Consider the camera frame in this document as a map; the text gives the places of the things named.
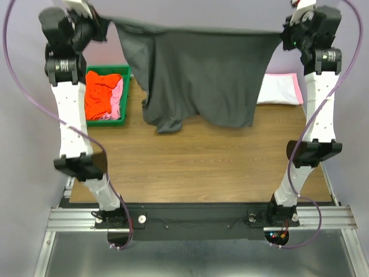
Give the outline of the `grey t shirt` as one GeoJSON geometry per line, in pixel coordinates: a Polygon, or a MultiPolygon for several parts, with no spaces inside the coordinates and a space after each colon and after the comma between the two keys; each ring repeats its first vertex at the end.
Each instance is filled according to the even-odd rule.
{"type": "Polygon", "coordinates": [[[179,132],[196,115],[217,126],[253,125],[262,80],[281,43],[278,32],[104,21],[116,27],[123,55],[146,92],[143,119],[157,133],[179,132]]]}

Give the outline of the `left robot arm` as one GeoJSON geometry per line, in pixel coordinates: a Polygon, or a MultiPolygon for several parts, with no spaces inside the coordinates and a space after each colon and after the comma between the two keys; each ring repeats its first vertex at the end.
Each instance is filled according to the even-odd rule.
{"type": "Polygon", "coordinates": [[[94,195],[99,210],[92,213],[99,228],[128,227],[129,214],[121,196],[111,187],[107,155],[95,153],[87,135],[84,107],[86,60],[90,41],[103,42],[106,25],[85,1],[66,1],[67,11],[46,8],[39,14],[47,39],[44,71],[57,102],[61,146],[54,167],[83,183],[94,195]]]}

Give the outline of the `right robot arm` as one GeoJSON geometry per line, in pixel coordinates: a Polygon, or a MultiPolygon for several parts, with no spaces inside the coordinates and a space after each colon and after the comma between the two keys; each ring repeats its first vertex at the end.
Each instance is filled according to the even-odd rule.
{"type": "Polygon", "coordinates": [[[341,12],[316,1],[292,1],[296,10],[286,18],[281,34],[284,50],[298,49],[307,86],[306,127],[287,144],[289,160],[281,185],[265,211],[272,225],[298,221],[300,192],[309,175],[342,151],[334,131],[334,92],[342,69],[342,51],[333,47],[341,12]]]}

